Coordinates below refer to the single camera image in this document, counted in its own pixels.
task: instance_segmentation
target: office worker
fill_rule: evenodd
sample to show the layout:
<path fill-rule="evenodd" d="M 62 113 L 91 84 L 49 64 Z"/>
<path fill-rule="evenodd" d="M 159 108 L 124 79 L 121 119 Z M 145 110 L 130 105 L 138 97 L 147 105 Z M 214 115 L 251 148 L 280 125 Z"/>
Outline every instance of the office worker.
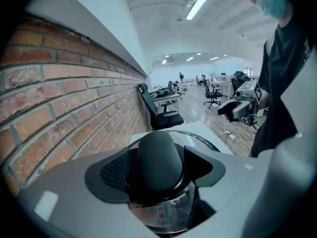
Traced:
<path fill-rule="evenodd" d="M 173 88 L 173 91 L 174 92 L 177 92 L 177 91 L 179 91 L 179 87 L 178 87 L 178 81 L 176 80 L 174 83 L 173 83 L 173 86 L 172 86 L 172 88 Z"/>
<path fill-rule="evenodd" d="M 183 81 L 184 80 L 184 75 L 180 72 L 178 78 L 180 79 L 180 81 Z"/>
<path fill-rule="evenodd" d="M 304 65 L 311 48 L 301 20 L 288 0 L 248 1 L 264 15 L 278 21 L 274 34 L 264 44 L 259 78 L 262 89 L 260 109 L 268 107 L 268 112 L 251 149 L 251 156 L 257 157 L 261 151 L 275 148 L 281 141 L 297 133 L 281 95 Z"/>

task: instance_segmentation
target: fluorescent light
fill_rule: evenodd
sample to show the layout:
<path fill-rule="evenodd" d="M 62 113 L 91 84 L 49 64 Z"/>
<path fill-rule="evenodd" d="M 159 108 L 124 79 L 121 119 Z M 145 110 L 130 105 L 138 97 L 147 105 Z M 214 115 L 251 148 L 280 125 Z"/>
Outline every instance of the fluorescent light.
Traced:
<path fill-rule="evenodd" d="M 191 10 L 189 11 L 186 19 L 187 20 L 192 20 L 196 13 L 199 11 L 199 9 L 203 6 L 203 4 L 206 2 L 206 0 L 197 0 L 194 4 L 194 6 L 191 8 Z"/>

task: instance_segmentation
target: white ceiling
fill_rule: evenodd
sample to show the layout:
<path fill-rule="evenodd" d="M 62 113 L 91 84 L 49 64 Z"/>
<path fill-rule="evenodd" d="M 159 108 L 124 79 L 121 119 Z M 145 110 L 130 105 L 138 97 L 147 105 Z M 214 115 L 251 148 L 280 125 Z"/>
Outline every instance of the white ceiling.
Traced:
<path fill-rule="evenodd" d="M 127 0 L 146 58 L 156 66 L 165 55 L 184 62 L 241 57 L 259 60 L 277 23 L 246 0 L 207 0 L 193 20 L 185 17 L 196 0 Z"/>

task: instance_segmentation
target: black t-shirt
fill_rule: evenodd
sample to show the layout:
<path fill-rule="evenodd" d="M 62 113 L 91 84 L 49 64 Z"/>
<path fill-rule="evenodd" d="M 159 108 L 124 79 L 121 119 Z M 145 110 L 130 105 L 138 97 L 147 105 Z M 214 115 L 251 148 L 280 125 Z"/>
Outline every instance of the black t-shirt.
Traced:
<path fill-rule="evenodd" d="M 268 113 L 254 139 L 252 157 L 275 148 L 281 141 L 297 133 L 281 95 L 303 67 L 307 49 L 307 35 L 296 13 L 285 27 L 278 26 L 275 30 L 270 55 L 264 45 L 259 86 L 269 93 Z"/>

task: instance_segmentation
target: red brick wall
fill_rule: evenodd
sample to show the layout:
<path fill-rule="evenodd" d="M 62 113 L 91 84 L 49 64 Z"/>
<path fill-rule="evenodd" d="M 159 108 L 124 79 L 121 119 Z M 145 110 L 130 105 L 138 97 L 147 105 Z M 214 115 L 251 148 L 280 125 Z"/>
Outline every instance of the red brick wall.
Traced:
<path fill-rule="evenodd" d="M 149 129 L 137 70 L 78 33 L 25 18 L 0 60 L 0 165 L 11 192 Z"/>

